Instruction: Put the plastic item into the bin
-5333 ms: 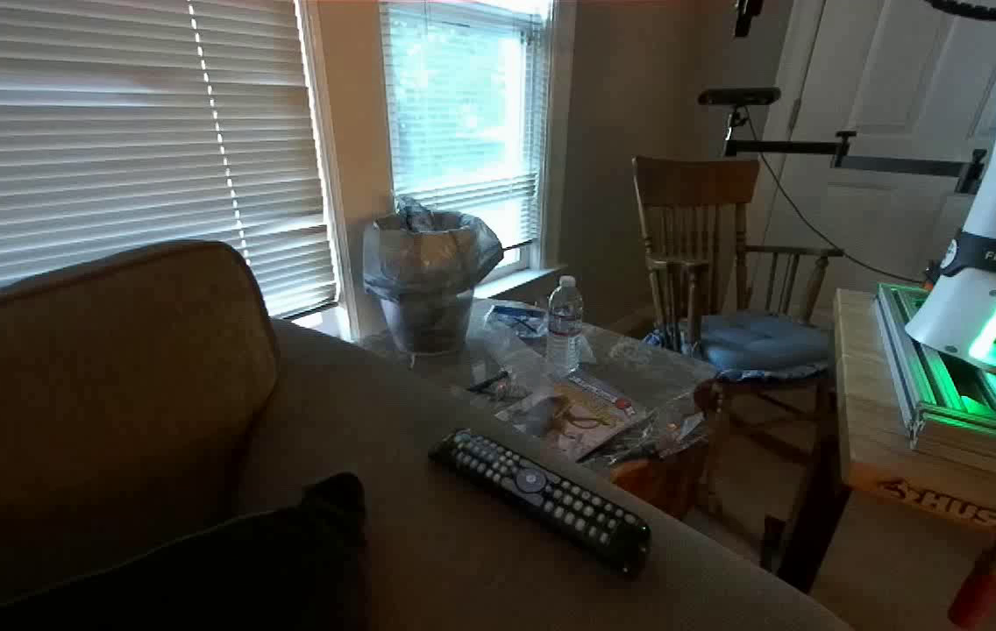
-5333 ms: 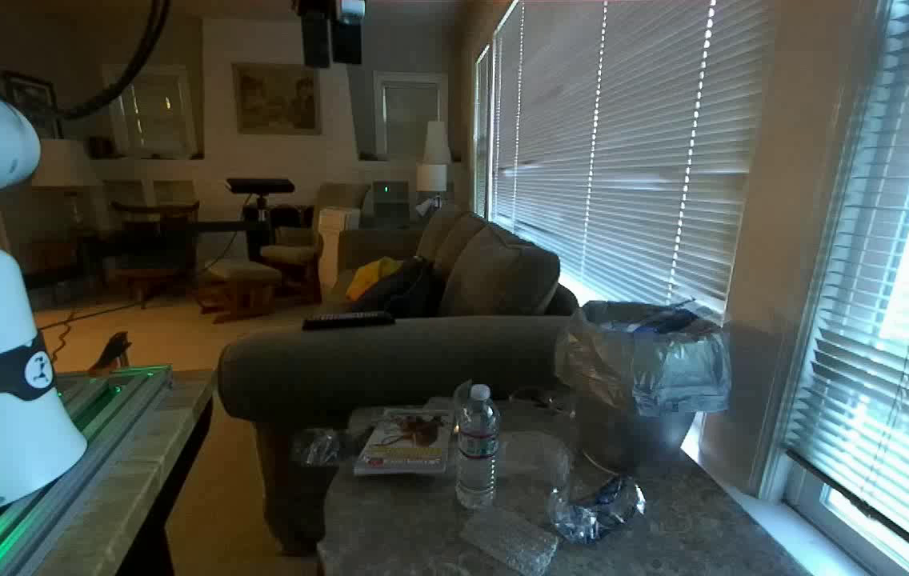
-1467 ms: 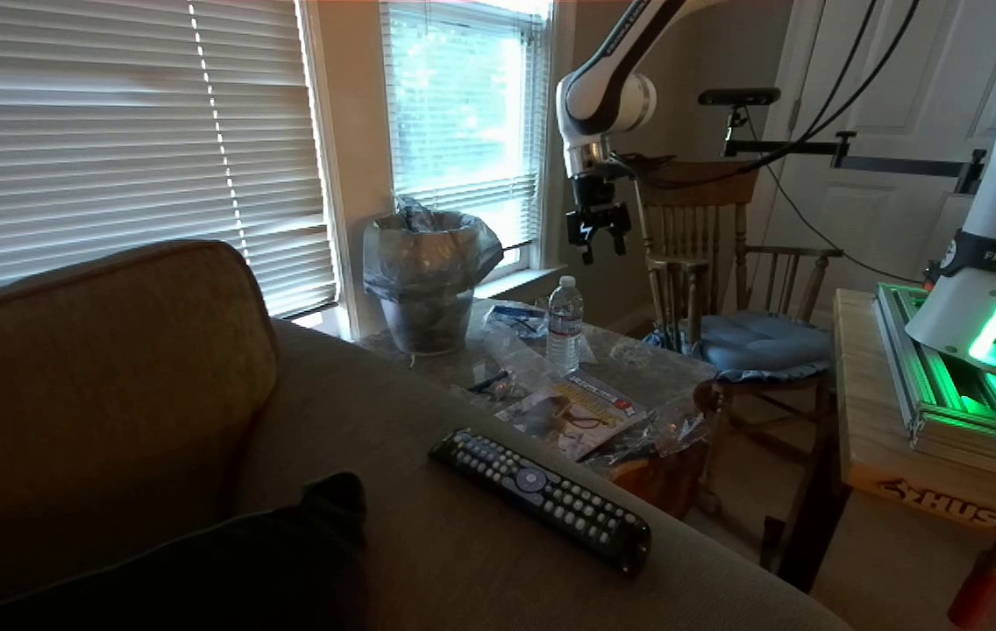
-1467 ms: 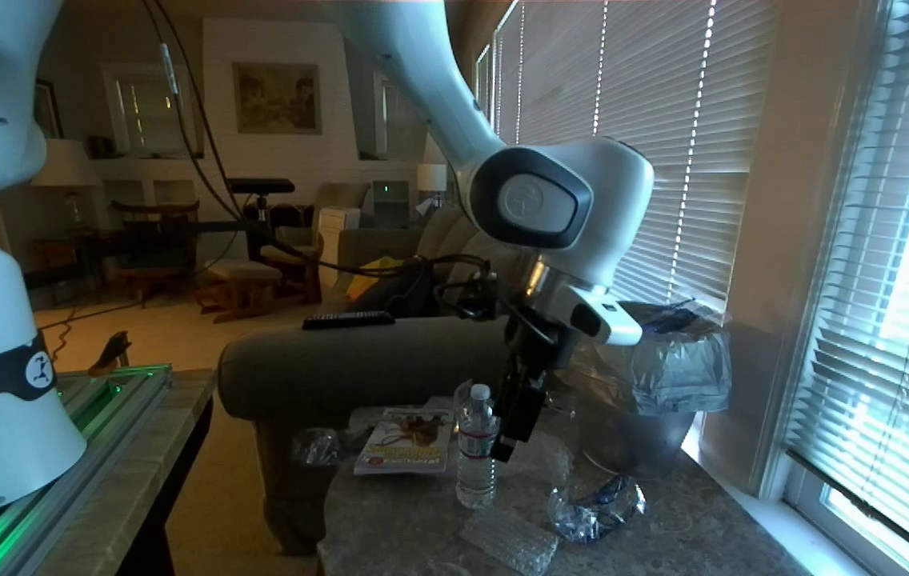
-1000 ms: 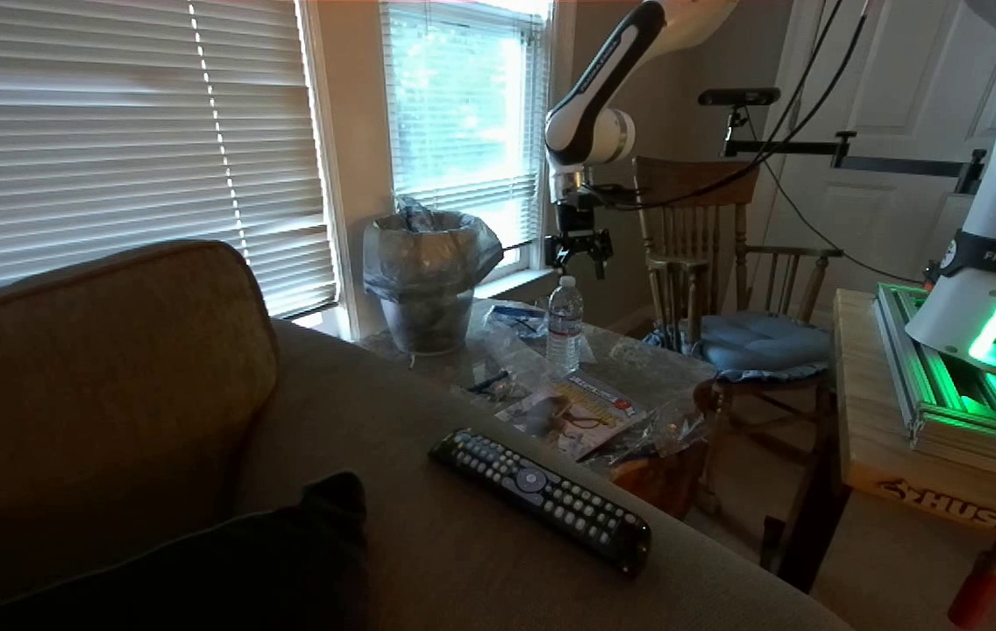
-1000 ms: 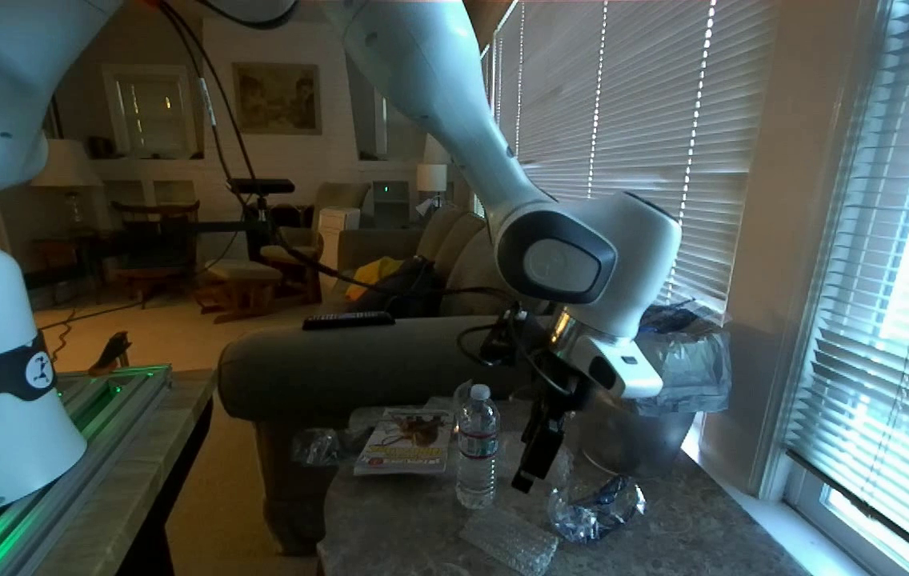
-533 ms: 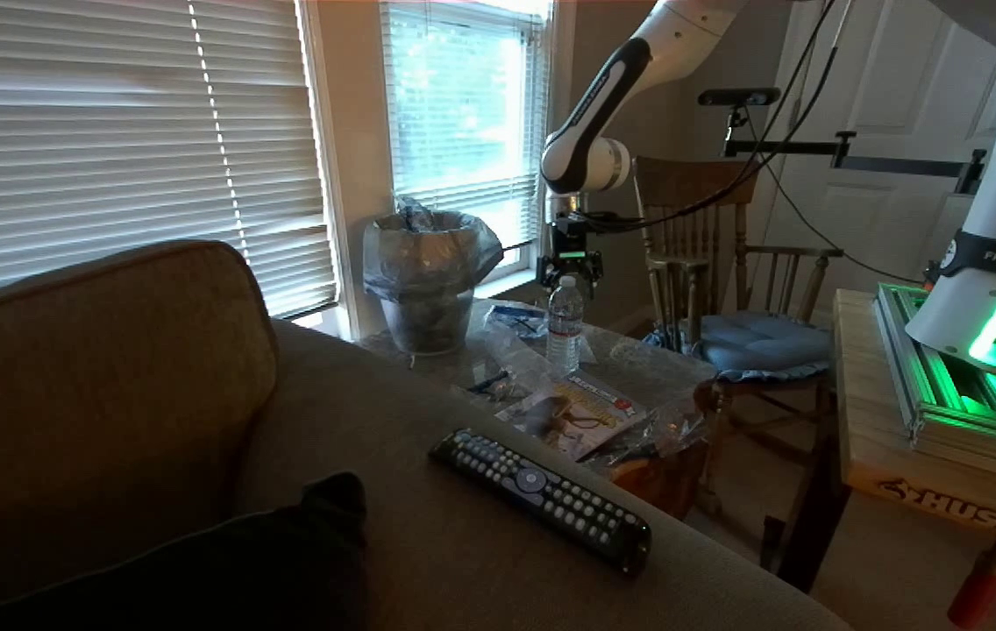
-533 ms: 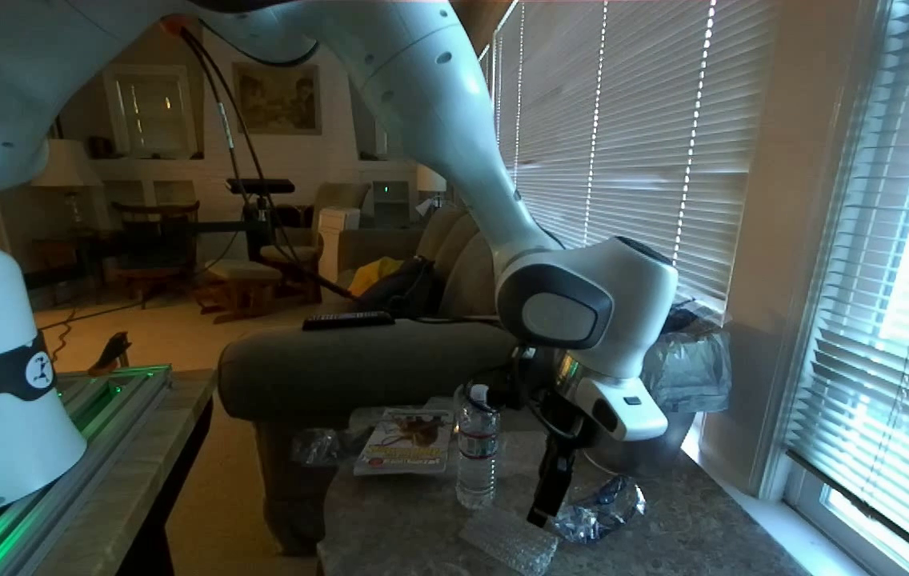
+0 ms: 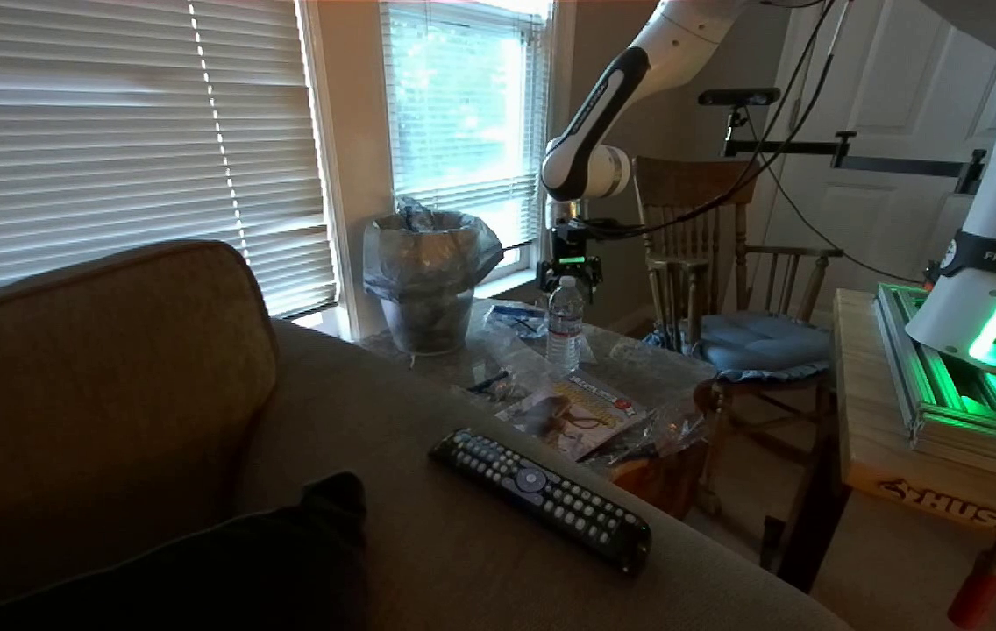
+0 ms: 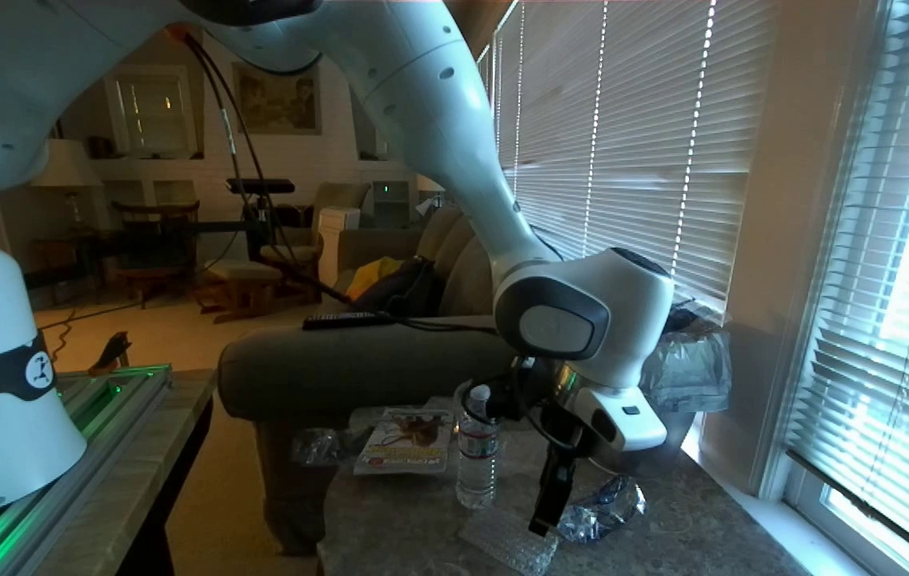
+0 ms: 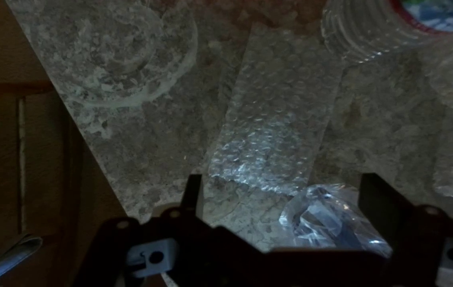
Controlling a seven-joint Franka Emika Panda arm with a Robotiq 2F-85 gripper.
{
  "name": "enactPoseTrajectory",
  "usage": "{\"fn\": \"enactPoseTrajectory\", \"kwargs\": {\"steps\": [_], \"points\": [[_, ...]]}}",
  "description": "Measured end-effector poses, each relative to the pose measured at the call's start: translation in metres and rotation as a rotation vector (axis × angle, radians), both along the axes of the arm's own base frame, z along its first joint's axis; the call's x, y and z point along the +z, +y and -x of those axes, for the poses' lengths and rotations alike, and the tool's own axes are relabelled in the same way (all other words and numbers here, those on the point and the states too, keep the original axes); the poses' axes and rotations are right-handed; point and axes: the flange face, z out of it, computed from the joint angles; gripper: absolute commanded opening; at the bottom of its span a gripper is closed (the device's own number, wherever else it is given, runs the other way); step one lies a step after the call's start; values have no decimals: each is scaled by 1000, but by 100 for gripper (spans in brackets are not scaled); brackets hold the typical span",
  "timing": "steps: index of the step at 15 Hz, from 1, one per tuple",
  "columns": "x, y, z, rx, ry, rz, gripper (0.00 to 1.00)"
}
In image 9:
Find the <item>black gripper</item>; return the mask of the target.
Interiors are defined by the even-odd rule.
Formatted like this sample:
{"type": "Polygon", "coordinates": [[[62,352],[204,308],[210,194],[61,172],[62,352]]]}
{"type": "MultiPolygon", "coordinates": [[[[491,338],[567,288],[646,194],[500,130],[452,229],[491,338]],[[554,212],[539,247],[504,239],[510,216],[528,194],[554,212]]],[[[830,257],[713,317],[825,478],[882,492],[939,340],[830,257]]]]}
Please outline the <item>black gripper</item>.
{"type": "Polygon", "coordinates": [[[538,284],[543,291],[554,291],[565,277],[576,277],[581,288],[598,284],[598,260],[588,253],[588,229],[567,216],[561,216],[546,233],[546,253],[538,262],[538,284]]]}

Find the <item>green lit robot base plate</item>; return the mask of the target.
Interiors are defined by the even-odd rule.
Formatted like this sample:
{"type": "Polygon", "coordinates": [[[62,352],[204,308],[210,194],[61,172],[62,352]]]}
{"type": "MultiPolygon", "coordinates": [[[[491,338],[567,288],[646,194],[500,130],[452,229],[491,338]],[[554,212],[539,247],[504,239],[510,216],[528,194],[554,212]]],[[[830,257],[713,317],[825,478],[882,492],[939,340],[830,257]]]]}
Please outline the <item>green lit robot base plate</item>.
{"type": "Polygon", "coordinates": [[[914,344],[904,324],[918,306],[923,291],[911,284],[881,284],[874,294],[909,437],[935,427],[996,437],[996,371],[914,344]]]}

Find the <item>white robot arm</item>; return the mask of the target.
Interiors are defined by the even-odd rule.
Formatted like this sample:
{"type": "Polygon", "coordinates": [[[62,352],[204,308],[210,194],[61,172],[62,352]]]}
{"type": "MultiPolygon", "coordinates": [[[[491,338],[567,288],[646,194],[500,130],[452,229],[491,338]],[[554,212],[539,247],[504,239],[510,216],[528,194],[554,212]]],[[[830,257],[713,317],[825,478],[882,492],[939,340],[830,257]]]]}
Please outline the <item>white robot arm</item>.
{"type": "MultiPolygon", "coordinates": [[[[996,48],[996,0],[923,0],[958,31],[996,48]]],[[[723,45],[745,0],[656,0],[639,34],[604,67],[565,130],[543,144],[539,183],[554,200],[607,195],[630,169],[607,130],[630,101],[686,84],[723,45]]],[[[930,294],[904,324],[918,347],[996,371],[996,144],[930,294]]]]}

